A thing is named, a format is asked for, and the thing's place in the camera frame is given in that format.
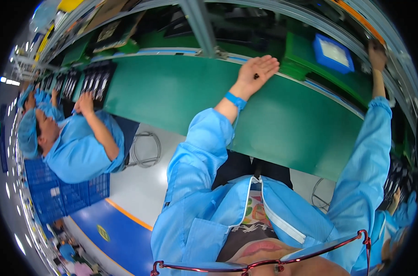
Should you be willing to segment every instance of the lips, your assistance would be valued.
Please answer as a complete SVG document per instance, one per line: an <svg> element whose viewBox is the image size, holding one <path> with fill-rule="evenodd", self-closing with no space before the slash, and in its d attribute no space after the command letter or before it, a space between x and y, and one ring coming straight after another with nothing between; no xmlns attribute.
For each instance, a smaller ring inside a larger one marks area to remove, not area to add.
<svg viewBox="0 0 418 276"><path fill-rule="evenodd" d="M244 250L244 252L241 254L241 257L253 255L256 252L261 251L261 250L272 252L272 251L281 250L282 248L283 248L282 246L279 246L272 241L254 242L253 244L249 245Z"/></svg>

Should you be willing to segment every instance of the cardboard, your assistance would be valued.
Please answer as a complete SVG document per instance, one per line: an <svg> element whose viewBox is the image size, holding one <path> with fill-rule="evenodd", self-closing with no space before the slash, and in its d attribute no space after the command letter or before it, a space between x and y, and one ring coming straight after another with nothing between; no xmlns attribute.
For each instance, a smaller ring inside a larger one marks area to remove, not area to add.
<svg viewBox="0 0 418 276"><path fill-rule="evenodd" d="M93 30L96 26L116 16L128 0L107 0L90 21L84 32Z"/></svg>

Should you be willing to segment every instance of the blue floor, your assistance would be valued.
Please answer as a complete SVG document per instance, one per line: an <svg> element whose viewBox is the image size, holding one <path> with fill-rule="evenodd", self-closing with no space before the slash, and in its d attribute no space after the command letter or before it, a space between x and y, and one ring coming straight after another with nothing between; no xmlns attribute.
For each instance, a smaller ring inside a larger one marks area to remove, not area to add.
<svg viewBox="0 0 418 276"><path fill-rule="evenodd" d="M154 263L150 230L106 200L71 214L71 218L119 266L136 276L149 275Z"/></svg>

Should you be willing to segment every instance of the factory floor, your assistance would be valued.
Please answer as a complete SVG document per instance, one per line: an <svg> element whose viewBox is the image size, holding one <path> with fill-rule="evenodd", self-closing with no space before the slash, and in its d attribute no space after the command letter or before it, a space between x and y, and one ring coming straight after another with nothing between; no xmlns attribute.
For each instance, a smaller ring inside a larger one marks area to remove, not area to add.
<svg viewBox="0 0 418 276"><path fill-rule="evenodd" d="M151 232L168 187L166 169L176 146L185 140L182 135L140 124L137 133L145 131L158 136L160 161L150 168L135 166L112 174L109 198L64 218L69 232L113 276L149 275L155 261ZM152 137L138 137L135 146L140 159L157 156ZM314 194L319 200L312 196L319 177L290 169L290 178L294 190L311 204L322 207L321 200L330 202L335 182L324 179L317 185Z"/></svg>

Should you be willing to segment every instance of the eyeglasses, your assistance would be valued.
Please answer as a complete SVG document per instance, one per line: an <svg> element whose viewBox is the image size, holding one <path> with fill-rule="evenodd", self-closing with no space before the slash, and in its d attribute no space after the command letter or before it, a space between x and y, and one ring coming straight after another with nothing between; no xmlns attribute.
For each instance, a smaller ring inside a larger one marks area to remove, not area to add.
<svg viewBox="0 0 418 276"><path fill-rule="evenodd" d="M156 261L154 263L154 269L151 271L151 276L157 276L160 272L157 271L157 265L159 268L173 268L179 270L197 271L197 272L212 272L212 273L229 273L229 272L242 272L241 276L248 276L249 270L260 265L277 264L276 269L278 272L284 270L283 265L303 261L316 257L332 251L336 248L349 244L350 242L361 239L362 233L364 234L364 240L362 244L366 245L367 254L367 275L370 269L370 251L371 240L366 230L359 230L356 236L347 236L334 241L325 242L309 248L304 248L299 251L293 252L282 257L279 260L267 260L254 264L237 264L228 262L205 262L205 263L165 263L164 261Z"/></svg>

